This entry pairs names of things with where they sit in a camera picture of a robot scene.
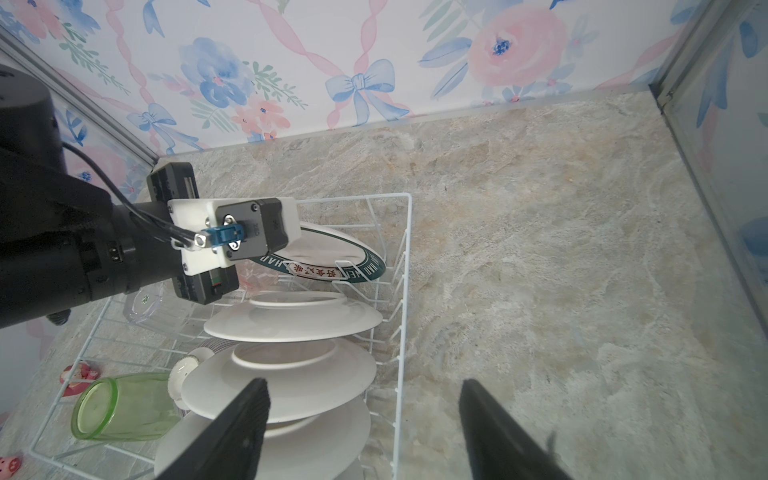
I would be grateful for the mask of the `green rim printed plate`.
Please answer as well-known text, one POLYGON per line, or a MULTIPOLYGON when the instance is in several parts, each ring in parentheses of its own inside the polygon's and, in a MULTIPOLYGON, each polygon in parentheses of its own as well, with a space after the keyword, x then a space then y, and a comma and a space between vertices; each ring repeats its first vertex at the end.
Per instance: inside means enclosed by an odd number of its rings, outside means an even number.
POLYGON ((387 270, 384 259, 371 247, 346 233, 302 222, 300 237, 287 247, 253 259, 274 271, 321 281, 365 283, 387 270))

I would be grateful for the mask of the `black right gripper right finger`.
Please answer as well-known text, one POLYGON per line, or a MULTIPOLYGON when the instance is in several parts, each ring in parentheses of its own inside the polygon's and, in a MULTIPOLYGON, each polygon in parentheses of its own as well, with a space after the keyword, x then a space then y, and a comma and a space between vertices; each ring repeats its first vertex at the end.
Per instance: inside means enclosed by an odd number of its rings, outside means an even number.
POLYGON ((568 479, 554 459, 555 436, 536 441, 477 380, 463 382, 459 414, 474 479, 568 479))

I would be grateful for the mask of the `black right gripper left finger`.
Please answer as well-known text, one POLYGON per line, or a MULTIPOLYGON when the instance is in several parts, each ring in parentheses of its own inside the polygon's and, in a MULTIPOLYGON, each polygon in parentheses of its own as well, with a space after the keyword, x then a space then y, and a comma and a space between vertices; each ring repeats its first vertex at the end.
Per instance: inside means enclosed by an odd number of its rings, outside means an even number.
POLYGON ((270 412, 267 381, 250 381, 218 416, 190 413, 165 434, 157 479, 254 479, 270 412))

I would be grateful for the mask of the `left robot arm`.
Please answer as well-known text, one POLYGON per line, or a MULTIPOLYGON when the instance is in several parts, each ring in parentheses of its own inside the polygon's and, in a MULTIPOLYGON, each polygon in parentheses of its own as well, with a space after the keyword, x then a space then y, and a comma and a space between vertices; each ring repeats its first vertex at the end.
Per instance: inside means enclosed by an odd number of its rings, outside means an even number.
POLYGON ((95 186, 67 172, 64 153, 93 160, 62 141, 47 87, 1 68, 1 325, 38 317, 62 325, 72 308, 165 280, 206 305, 239 287, 235 267, 188 276, 172 248, 169 201, 198 195, 192 166, 171 163, 147 178, 150 201, 114 203, 119 189, 92 170, 95 186))

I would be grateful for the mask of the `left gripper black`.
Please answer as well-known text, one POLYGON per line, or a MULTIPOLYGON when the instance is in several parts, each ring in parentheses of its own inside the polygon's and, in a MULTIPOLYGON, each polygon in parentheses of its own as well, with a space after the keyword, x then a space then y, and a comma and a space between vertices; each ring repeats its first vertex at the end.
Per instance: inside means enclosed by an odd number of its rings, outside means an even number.
MULTIPOLYGON (((194 170, 188 162, 172 162, 156 169, 147 177, 147 185, 153 202, 167 204, 174 199, 199 198, 194 170)), ((178 266, 172 282, 175 293, 182 299, 208 305, 240 287, 235 266, 222 268, 215 264, 212 270, 188 275, 179 253, 176 254, 176 263, 178 266)))

